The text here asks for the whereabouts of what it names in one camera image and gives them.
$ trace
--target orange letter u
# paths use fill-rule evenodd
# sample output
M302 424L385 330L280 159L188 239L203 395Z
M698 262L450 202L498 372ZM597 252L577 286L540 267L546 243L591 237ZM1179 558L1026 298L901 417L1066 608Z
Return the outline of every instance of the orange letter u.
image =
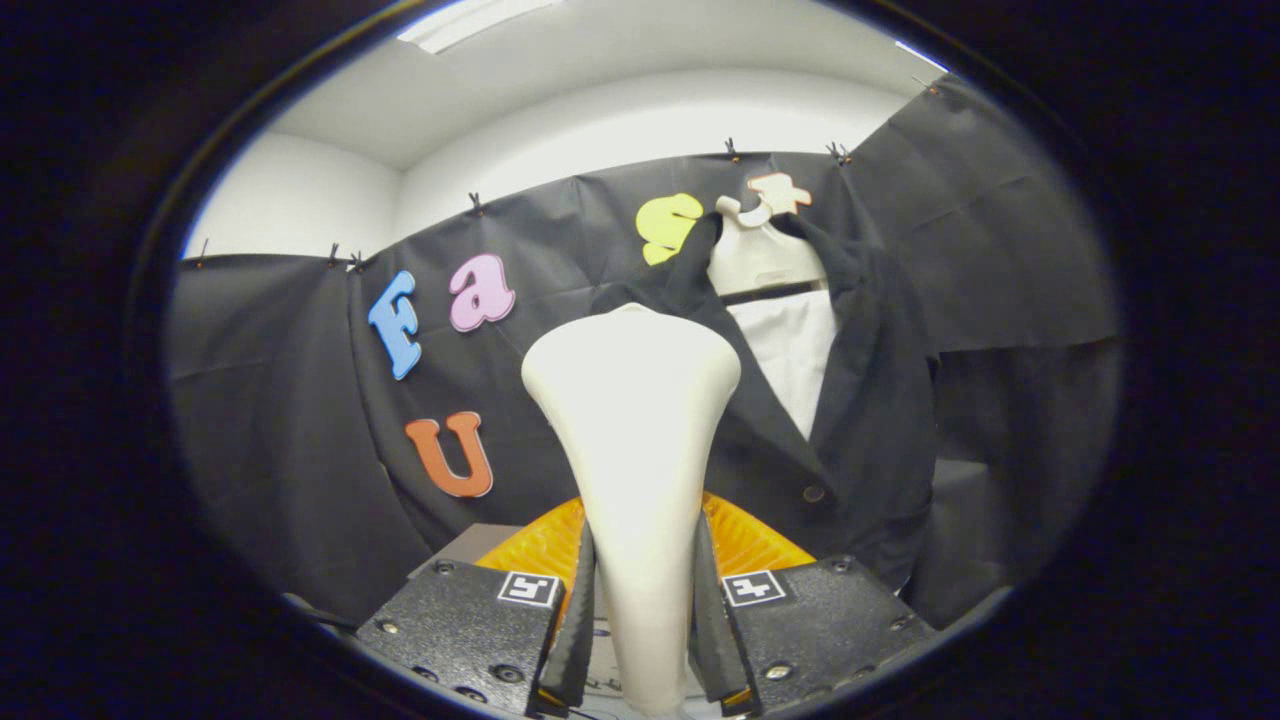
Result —
M442 491L453 497L480 497L493 488L493 469L489 468L489 456L480 445L480 415L477 413L454 413L444 420L444 427L458 436L462 445L462 455L466 456L471 466L468 477L456 475L444 460L444 451L440 448L440 424L435 420L413 420L404 425L404 434L413 441L417 447L417 456L422 460L422 468Z

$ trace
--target ceiling light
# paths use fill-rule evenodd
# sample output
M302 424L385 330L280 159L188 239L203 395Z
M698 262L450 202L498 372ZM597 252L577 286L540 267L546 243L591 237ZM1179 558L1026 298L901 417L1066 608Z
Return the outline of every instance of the ceiling light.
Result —
M472 35L559 0L460 0L413 23L399 40L435 55Z
M895 41L895 42L893 42L893 45L896 45L897 47L900 47L900 49L902 49L902 50L906 50L906 51L908 51L908 53L910 53L911 55L915 55L916 58L919 58L919 59L924 60L925 63L928 63L928 64L933 65L934 68L937 68L937 69L940 69L940 70L942 70L942 72L945 72L945 73L950 73L950 72L951 72L951 70L948 70L948 69L943 68L942 65L940 65L940 64L934 63L933 60L931 60L931 59L925 58L925 56L924 56L924 55L922 55L922 54L920 54L919 51L916 51L916 50L913 50L913 49L908 47L906 45L904 45L904 44L902 44L902 41L901 41L901 40L899 40L899 41Z

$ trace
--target blue letter f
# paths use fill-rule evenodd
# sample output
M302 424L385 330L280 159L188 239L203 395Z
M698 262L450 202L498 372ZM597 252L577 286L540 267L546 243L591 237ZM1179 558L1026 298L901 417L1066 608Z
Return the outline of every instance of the blue letter f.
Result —
M413 313L413 305L408 299L403 297L411 292L413 292L413 275L408 274L408 270L401 270L369 310L369 324L374 325L383 338L387 354L392 356L392 374L397 380L408 374L422 356L422 346L410 342L404 334L417 332L417 314Z

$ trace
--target black metal plate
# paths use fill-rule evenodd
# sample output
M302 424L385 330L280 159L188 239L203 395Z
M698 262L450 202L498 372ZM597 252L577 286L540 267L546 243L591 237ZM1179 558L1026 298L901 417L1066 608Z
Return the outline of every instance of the black metal plate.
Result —
M731 593L728 583L722 585L760 712L861 679L934 634L850 556L772 575L778 588L765 589L768 580L763 578L742 585L745 592ZM750 602L735 606L735 600L742 601L737 596L748 596Z
M539 587L540 575L509 585L516 575L525 574L438 560L396 593L356 637L445 688L529 715L564 585L558 578L547 578L552 582ZM521 585L538 591L521 593ZM499 598L504 589L515 597Z

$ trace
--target jacket collar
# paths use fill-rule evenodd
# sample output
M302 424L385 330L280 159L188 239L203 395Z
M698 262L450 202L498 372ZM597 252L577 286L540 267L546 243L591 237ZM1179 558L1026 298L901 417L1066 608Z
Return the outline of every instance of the jacket collar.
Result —
M851 404L870 365L879 329L879 297L869 278L865 249L860 242L837 242L797 215L777 218L780 231L810 242L827 274L836 314L836 338L827 357L813 432L806 441L769 387L737 322L716 295L707 277L712 249L719 237L721 217L704 215L690 231L680 252L673 255L663 287L653 288L678 315L721 334L742 361L742 379L730 400L726 415L746 425L763 442L792 459L809 474L823 477L823 459L841 445L833 432Z

